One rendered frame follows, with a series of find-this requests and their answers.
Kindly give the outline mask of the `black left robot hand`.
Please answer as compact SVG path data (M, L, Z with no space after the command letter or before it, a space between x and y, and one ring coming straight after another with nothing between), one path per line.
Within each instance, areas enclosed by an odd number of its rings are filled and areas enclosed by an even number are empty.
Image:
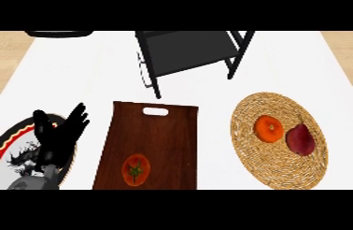
M40 142L35 171L43 172L47 165L62 168L72 157L75 142L80 139L90 120L83 103L74 108L68 119L52 127L52 121L43 110L33 112L34 135Z

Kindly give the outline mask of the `black tiered shelf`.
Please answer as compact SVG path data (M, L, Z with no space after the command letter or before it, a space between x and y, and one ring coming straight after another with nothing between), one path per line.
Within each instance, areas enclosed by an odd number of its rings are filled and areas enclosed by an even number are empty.
M146 69L155 98L161 98L157 79L176 72L223 61L232 79L256 32L136 31L139 68Z

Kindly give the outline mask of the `orange squash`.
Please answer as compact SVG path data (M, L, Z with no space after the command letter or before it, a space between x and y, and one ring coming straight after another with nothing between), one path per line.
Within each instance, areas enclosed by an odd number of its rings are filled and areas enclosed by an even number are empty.
M272 116L261 115L254 123L254 132L263 142L275 143L284 135L281 121Z

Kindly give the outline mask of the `round woven placemat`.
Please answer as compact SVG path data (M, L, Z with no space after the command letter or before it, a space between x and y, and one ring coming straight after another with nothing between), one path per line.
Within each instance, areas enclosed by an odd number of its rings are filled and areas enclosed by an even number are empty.
M284 132L300 123L309 129L315 150L307 156L290 151L285 137L275 143L263 142L254 131L261 115L276 118ZM273 189L312 189L328 168L328 148L322 129L303 106L278 93L253 93L238 103L230 121L230 136L244 167L256 179Z

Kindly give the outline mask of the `round patterned plate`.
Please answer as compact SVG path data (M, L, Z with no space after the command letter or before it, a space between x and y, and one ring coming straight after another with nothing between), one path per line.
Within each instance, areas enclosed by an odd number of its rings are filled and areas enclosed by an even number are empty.
M44 173L34 169L38 152L34 120L28 117L0 135L0 190L21 189L21 178L31 180L44 177Z

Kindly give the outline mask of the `red tomato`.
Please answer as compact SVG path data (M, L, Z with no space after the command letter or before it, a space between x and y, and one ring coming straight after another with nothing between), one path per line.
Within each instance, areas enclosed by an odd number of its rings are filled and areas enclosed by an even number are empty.
M145 183L151 174L151 163L143 154L133 154L124 161L121 175L129 186L139 186Z

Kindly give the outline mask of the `dark wooden cutting board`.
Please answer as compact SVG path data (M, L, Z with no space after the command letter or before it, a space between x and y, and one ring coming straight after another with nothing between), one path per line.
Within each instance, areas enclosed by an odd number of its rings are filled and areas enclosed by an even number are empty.
M143 154L151 163L145 183L129 186L126 159ZM194 190L198 185L198 108L114 102L114 116L95 175L96 190Z

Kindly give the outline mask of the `black round object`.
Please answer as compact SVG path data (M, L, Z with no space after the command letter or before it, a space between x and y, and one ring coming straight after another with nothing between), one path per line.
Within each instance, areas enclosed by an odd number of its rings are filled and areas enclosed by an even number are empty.
M25 31L33 37L67 38L89 36L93 31Z

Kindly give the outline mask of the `dark red pear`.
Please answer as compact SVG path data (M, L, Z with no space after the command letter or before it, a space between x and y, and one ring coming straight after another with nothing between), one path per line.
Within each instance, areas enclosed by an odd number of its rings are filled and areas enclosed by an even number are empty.
M300 156L312 154L316 148L315 138L310 134L309 128L300 122L285 133L285 143L291 152Z

